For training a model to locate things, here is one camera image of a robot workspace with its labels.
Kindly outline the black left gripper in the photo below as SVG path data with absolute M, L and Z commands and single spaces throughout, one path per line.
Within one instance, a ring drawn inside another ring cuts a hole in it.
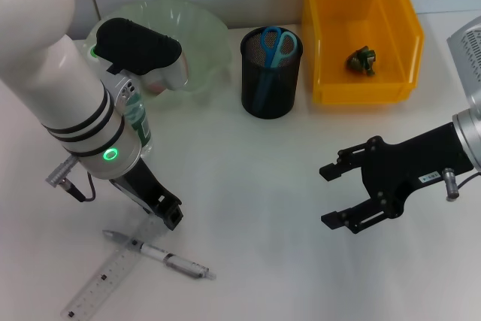
M 110 181 L 117 189 L 139 204 L 147 213 L 162 219 L 173 231 L 183 218 L 182 202 L 155 177 L 143 159 L 121 177 Z

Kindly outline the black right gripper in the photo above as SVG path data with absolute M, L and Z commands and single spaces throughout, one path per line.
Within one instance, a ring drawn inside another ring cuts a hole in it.
M 443 178 L 422 181 L 427 174 L 450 168 L 460 175 L 473 170 L 452 123 L 399 144 L 387 144 L 380 136 L 337 152 L 335 163 L 323 166 L 319 174 L 332 181 L 360 168 L 370 199 L 342 211 L 321 216 L 331 230 L 348 228 L 359 233 L 383 220 L 402 215 L 407 198 L 416 190 Z

